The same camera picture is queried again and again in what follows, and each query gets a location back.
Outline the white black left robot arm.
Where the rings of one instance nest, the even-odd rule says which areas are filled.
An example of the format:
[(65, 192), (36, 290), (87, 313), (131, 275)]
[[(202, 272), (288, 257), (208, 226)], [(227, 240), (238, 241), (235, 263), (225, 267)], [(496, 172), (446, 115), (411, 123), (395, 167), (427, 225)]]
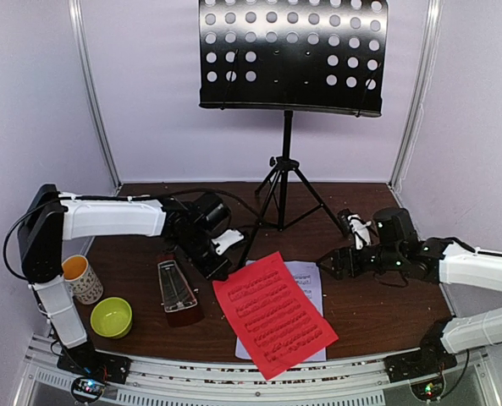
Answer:
[(225, 253), (244, 238), (231, 228), (214, 236), (228, 215), (228, 207), (214, 193), (181, 202), (171, 196), (83, 196), (42, 185), (18, 230), (21, 271), (60, 342), (70, 348), (69, 363), (92, 376), (101, 369), (102, 359), (85, 344), (88, 335), (65, 286), (63, 242), (113, 235), (162, 237), (181, 248), (204, 278), (224, 280), (231, 265)]

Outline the black perforated music stand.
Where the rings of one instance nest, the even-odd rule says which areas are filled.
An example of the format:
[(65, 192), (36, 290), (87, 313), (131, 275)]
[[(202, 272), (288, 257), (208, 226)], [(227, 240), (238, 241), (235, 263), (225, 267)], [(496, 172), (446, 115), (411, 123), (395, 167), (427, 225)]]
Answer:
[(201, 1), (200, 106), (284, 114), (283, 150), (262, 181), (285, 230), (297, 111), (377, 118), (388, 29), (385, 1)]

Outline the white sheet music page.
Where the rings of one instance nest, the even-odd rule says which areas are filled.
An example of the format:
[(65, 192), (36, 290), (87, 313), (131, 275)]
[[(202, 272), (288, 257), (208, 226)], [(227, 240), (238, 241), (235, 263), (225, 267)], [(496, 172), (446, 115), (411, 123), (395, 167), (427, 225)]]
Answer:
[[(297, 282), (305, 296), (313, 303), (320, 315), (323, 316), (323, 291), (320, 271), (313, 262), (287, 261), (284, 263), (292, 277)], [(237, 338), (235, 357), (242, 360), (251, 360), (242, 342)], [(319, 362), (326, 360), (326, 349), (323, 348), (304, 362)]]

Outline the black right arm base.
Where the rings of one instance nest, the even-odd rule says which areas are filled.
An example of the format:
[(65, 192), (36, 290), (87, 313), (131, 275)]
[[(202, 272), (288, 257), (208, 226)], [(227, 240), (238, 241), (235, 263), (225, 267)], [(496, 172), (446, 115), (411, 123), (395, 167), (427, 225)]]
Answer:
[(383, 362), (390, 382), (439, 375), (457, 366), (456, 356), (446, 351), (439, 338), (424, 338), (419, 349), (387, 356)]

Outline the brown wooden metronome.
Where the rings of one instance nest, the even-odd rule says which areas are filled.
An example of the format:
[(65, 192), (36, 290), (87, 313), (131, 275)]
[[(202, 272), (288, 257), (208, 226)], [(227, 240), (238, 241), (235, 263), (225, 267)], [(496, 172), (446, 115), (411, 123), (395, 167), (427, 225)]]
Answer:
[(175, 255), (158, 258), (161, 306), (172, 328), (194, 325), (204, 319), (203, 310), (184, 268)]

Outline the red sheet music page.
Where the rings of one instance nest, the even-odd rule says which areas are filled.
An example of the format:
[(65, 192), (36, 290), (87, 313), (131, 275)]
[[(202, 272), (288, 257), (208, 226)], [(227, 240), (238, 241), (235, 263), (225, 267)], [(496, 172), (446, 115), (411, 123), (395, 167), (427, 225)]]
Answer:
[(217, 302), (267, 381), (339, 337), (305, 296), (279, 252), (212, 283)]

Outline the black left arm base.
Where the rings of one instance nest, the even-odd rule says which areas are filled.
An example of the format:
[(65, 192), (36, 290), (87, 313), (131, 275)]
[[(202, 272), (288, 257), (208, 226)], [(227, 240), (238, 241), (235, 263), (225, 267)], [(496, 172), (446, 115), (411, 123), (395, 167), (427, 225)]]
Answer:
[(96, 381), (125, 384), (130, 372), (128, 357), (97, 352), (95, 349), (63, 349), (57, 367)]

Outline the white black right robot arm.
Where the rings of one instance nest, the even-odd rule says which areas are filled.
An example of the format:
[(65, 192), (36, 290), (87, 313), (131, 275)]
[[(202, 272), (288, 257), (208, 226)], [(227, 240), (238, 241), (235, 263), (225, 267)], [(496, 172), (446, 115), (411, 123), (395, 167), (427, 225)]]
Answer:
[[(502, 293), (502, 252), (481, 250), (456, 237), (421, 240), (405, 208), (376, 211), (369, 222), (344, 209), (339, 212), (342, 234), (350, 246), (334, 249), (316, 264), (337, 280), (371, 272), (398, 272), (402, 281), (466, 285)], [(437, 321), (414, 354), (419, 372), (433, 372), (446, 354), (502, 343), (502, 307), (477, 315)]]

